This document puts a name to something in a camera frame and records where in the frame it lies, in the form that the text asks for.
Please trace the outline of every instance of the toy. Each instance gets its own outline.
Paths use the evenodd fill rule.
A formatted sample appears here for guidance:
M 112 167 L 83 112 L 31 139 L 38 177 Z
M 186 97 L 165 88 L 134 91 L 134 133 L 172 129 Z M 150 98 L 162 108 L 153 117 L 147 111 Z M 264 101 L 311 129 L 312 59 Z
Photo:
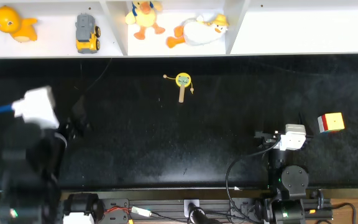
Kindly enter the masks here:
M 32 26 L 36 22 L 37 19 L 34 18 L 21 18 L 19 13 L 11 7 L 0 7 L 0 31 L 10 34 L 20 43 L 37 40 L 37 34 Z
M 179 91 L 179 103 L 183 103 L 185 100 L 185 88 L 191 85 L 190 91 L 191 94 L 194 92 L 193 83 L 191 78 L 187 73 L 180 73 L 176 78 L 170 78 L 167 75 L 163 75 L 164 78 L 175 80 L 177 85 L 180 87 Z
M 229 24 L 226 16 L 218 14 L 212 22 L 204 22 L 203 16 L 197 19 L 188 19 L 182 26 L 175 28 L 175 37 L 168 37 L 167 45 L 174 48 L 177 44 L 187 43 L 191 46 L 198 46 L 211 43 L 220 39 L 227 31 Z
M 320 133 L 340 131 L 345 129 L 342 113 L 329 113 L 318 117 Z
M 98 40 L 98 37 L 100 37 L 101 31 L 100 28 L 95 25 L 94 17 L 88 14 L 78 15 L 75 27 L 78 53 L 96 53 L 100 49 L 100 41 Z
M 140 31 L 134 34 L 137 39 L 145 39 L 145 32 L 148 27 L 153 27 L 156 34 L 162 34 L 165 32 L 165 29 L 159 27 L 155 22 L 157 20 L 157 15 L 154 9 L 161 11 L 161 3 L 155 1 L 132 2 L 132 11 L 126 16 L 125 22 L 128 25 L 132 25 L 136 22 L 136 24 L 140 26 Z

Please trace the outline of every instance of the yellow hat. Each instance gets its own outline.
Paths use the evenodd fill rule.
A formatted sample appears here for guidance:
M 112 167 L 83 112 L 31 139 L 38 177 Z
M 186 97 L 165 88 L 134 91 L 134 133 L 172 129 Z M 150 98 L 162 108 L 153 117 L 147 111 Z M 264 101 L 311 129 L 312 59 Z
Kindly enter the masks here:
M 222 14 L 218 14 L 214 21 L 212 21 L 213 24 L 219 25 L 219 26 L 229 26 L 226 20 L 226 16 Z

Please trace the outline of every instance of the toy truck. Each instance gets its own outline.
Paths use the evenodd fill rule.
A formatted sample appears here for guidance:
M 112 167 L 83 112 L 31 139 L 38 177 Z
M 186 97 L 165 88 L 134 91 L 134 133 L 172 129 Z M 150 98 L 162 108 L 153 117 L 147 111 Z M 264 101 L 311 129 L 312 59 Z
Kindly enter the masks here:
M 80 14 L 75 23 L 76 46 L 78 53 L 93 54 L 100 49 L 100 28 L 96 26 L 93 16 Z

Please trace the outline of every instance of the yellow duck toy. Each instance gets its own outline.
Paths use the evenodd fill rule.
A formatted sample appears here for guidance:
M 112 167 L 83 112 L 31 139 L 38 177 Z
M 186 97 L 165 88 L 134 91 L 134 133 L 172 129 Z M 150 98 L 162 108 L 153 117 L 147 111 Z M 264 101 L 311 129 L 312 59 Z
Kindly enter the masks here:
M 0 7 L 0 31 L 11 34 L 13 39 L 20 43 L 37 40 L 37 34 L 32 27 L 36 22 L 37 19 L 21 18 L 11 7 Z
M 128 13 L 125 18 L 125 22 L 128 25 L 136 23 L 140 26 L 140 31 L 135 33 L 134 36 L 139 40 L 145 39 L 146 28 L 153 27 L 156 34 L 162 34 L 165 29 L 159 27 L 155 22 L 157 20 L 157 14 L 155 10 L 161 11 L 162 5 L 155 1 L 133 1 L 132 11 Z

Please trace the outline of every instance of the black tabletop surface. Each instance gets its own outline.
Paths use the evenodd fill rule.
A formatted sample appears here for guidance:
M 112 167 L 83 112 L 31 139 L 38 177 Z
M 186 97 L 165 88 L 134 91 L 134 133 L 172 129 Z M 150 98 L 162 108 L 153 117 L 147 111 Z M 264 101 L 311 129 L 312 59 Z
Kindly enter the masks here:
M 50 85 L 64 120 L 109 60 L 0 60 L 0 105 Z M 186 88 L 184 103 L 163 78 L 180 72 L 195 89 Z M 293 162 L 308 168 L 310 187 L 358 187 L 358 55 L 113 59 L 85 102 L 94 131 L 65 153 L 64 189 L 224 187 L 231 161 L 257 151 L 256 129 L 283 130 L 299 113 L 314 139 Z M 320 134 L 317 117 L 332 112 L 346 129 Z M 0 184 L 2 137 L 13 121 L 0 114 Z M 230 183 L 265 189 L 262 158 L 238 163 Z

